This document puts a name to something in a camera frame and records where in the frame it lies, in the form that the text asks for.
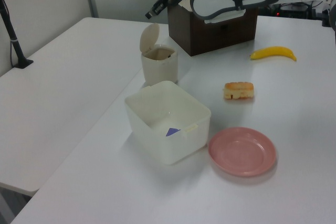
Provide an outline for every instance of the toy banana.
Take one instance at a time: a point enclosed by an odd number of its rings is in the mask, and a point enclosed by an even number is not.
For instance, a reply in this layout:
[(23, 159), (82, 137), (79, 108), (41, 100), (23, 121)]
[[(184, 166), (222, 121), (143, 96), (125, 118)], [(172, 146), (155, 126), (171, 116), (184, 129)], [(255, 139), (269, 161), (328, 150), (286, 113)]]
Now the toy banana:
[(256, 50), (250, 55), (250, 59), (259, 60), (269, 56), (285, 56), (292, 59), (293, 61), (296, 61), (296, 57), (292, 52), (292, 50), (290, 50), (287, 47), (278, 47), (278, 46), (266, 47), (263, 49)]

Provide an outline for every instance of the white desk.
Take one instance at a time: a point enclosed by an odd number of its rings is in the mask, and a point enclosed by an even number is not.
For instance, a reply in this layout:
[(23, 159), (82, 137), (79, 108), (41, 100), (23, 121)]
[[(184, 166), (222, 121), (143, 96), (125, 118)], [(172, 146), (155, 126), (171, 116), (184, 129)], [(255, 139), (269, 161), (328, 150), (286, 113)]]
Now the white desk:
[[(228, 126), (266, 134), (278, 152), (253, 178), (217, 169), (207, 149), (173, 166), (139, 148), (124, 98), (144, 84), (132, 79), (96, 125), (13, 221), (21, 223), (334, 223), (336, 199), (336, 51), (320, 22), (258, 17), (256, 40), (188, 57), (179, 51), (179, 85), (212, 111), (209, 137)], [(271, 45), (298, 61), (250, 61)], [(254, 102), (222, 98), (225, 82), (251, 81)]]
[(83, 19), (0, 78), (1, 187), (32, 196), (54, 173), (141, 69), (147, 25)]

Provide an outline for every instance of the toy bread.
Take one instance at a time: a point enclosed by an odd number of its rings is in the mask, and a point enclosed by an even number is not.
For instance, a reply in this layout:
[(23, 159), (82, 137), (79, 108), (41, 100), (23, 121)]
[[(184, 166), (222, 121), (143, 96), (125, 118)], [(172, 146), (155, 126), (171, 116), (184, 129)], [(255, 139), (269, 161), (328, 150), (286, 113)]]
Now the toy bread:
[(224, 86), (225, 99), (253, 98), (254, 87), (251, 82), (229, 82)]

